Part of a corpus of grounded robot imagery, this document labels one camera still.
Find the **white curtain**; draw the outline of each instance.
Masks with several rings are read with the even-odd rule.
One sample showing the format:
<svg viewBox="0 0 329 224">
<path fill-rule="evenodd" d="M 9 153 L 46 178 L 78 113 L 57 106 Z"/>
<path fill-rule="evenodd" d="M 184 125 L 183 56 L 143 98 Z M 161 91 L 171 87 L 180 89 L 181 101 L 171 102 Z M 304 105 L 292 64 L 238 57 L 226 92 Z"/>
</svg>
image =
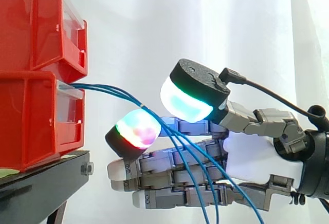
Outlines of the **white curtain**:
<svg viewBox="0 0 329 224">
<path fill-rule="evenodd" d="M 329 56 L 328 26 L 323 25 L 328 20 L 319 20 L 328 13 L 316 12 L 326 5 L 319 0 L 72 2 L 88 21 L 89 74 L 83 82 L 121 87 L 159 115 L 168 115 L 159 90 L 180 58 L 217 71 L 230 67 L 302 108 L 315 103 L 329 108 L 323 67 Z M 230 88 L 230 99 L 246 108 L 286 109 L 250 87 Z M 133 108 L 113 97 L 87 93 L 84 148 L 91 151 L 95 173 L 69 200 L 64 223 L 204 223 L 200 209 L 140 210 L 132 206 L 131 193 L 111 189 L 106 166 L 117 156 L 104 135 Z M 311 127 L 299 118 L 304 128 Z M 153 149 L 167 146 L 166 139 L 159 139 Z M 262 212 L 265 223 L 329 222 L 316 200 L 296 207 L 280 206 L 274 199 L 271 207 L 269 213 Z M 214 223 L 215 211 L 207 209 Z M 252 210 L 238 204 L 221 207 L 220 215 L 221 223 L 257 223 Z"/>
</svg>

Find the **screw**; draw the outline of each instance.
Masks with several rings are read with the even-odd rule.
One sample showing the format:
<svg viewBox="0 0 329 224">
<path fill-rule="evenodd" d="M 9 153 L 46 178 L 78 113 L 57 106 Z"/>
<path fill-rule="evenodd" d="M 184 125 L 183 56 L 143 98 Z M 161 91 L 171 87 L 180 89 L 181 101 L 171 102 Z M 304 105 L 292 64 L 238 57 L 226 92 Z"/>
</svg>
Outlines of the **screw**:
<svg viewBox="0 0 329 224">
<path fill-rule="evenodd" d="M 93 175 L 94 173 L 94 163 L 87 162 L 81 166 L 81 174 L 85 176 Z"/>
</svg>

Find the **robotic hand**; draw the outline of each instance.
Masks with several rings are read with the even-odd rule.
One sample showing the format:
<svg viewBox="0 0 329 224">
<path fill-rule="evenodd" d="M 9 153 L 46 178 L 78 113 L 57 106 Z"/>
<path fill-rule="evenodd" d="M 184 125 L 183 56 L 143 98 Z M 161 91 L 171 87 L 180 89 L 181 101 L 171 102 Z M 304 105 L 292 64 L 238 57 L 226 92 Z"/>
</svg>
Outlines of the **robotic hand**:
<svg viewBox="0 0 329 224">
<path fill-rule="evenodd" d="M 227 101 L 229 82 L 265 91 L 307 115 L 318 130 L 303 131 L 288 111 L 249 111 Z M 168 89 L 174 95 L 162 92 Z M 178 62 L 162 91 L 162 102 L 179 117 L 162 120 L 189 136 L 211 136 L 198 145 L 231 177 L 247 182 L 240 187 L 258 209 L 269 211 L 272 194 L 285 196 L 287 203 L 292 198 L 295 204 L 305 204 L 305 195 L 329 199 L 329 122 L 322 107 L 302 111 L 234 71 L 225 69 L 218 75 L 189 60 Z M 111 145 L 112 137 L 107 135 L 106 140 Z M 208 182 L 195 159 L 184 148 L 180 149 L 201 186 L 206 205 L 214 204 L 209 184 L 216 190 L 219 205 L 227 206 L 234 201 L 249 205 L 235 188 L 221 182 L 225 178 L 206 157 L 191 147 L 212 182 Z M 114 190 L 134 191 L 133 204 L 138 208 L 200 206 L 193 182 L 174 148 L 114 161 L 108 165 L 108 176 Z"/>
</svg>

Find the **red plastic drawer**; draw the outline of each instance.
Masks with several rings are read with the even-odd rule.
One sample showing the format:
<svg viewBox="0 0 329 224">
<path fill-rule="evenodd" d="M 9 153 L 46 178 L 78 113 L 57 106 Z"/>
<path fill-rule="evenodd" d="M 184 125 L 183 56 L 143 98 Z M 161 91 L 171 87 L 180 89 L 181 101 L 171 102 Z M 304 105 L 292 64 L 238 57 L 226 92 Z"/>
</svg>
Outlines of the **red plastic drawer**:
<svg viewBox="0 0 329 224">
<path fill-rule="evenodd" d="M 0 72 L 0 169 L 24 171 L 84 143 L 84 92 L 43 71 Z"/>
<path fill-rule="evenodd" d="M 69 0 L 0 0 L 0 70 L 87 75 L 87 24 Z"/>
</svg>

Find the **white fingertip pad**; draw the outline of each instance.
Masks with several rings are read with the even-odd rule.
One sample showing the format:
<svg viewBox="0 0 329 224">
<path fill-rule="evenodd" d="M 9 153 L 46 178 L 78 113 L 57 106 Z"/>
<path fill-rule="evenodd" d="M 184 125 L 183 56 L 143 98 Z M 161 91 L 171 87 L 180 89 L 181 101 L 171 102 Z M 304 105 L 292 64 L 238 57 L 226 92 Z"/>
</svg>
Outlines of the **white fingertip pad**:
<svg viewBox="0 0 329 224">
<path fill-rule="evenodd" d="M 117 192 L 124 192 L 124 183 L 123 181 L 111 180 L 111 187 Z"/>
<path fill-rule="evenodd" d="M 139 209 L 146 209 L 145 191 L 138 191 L 133 193 L 133 205 Z"/>
<path fill-rule="evenodd" d="M 123 159 L 111 162 L 107 166 L 107 175 L 110 180 L 127 180 Z"/>
</svg>

